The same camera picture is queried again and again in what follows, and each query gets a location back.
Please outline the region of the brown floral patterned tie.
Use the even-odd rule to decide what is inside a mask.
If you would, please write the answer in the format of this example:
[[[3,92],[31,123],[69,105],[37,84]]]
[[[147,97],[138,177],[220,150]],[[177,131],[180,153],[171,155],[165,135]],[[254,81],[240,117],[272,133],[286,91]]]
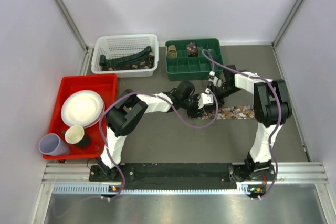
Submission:
[[[216,109],[207,109],[205,110],[200,116],[199,119],[207,120],[212,119],[216,114]],[[215,116],[217,120],[232,120],[232,119],[254,119],[254,106],[247,105],[247,106],[231,106],[231,107],[219,107],[218,113]]]

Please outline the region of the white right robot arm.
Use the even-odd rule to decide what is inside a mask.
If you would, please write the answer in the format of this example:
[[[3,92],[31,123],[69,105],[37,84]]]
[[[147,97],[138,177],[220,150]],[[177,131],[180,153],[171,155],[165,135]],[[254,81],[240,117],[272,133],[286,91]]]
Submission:
[[[287,118],[292,115],[292,107],[284,80],[271,80],[249,71],[239,72],[234,65],[223,70],[224,80],[209,73],[208,88],[219,101],[239,90],[254,96],[254,115],[258,121],[254,144],[244,160],[243,168],[235,168],[232,177],[237,181],[256,180],[270,172],[273,146]]]

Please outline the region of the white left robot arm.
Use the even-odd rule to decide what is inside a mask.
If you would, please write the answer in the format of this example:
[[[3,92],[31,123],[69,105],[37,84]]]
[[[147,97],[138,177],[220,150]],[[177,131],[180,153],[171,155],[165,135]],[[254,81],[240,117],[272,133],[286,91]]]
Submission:
[[[126,137],[137,127],[146,113],[169,113],[180,108],[190,118],[203,112],[206,102],[213,102],[209,92],[195,94],[195,87],[189,81],[182,81],[178,87],[156,94],[135,93],[127,89],[115,106],[108,109],[106,117],[107,134],[105,147],[98,161],[101,174],[107,180],[114,180],[119,174],[118,164]]]

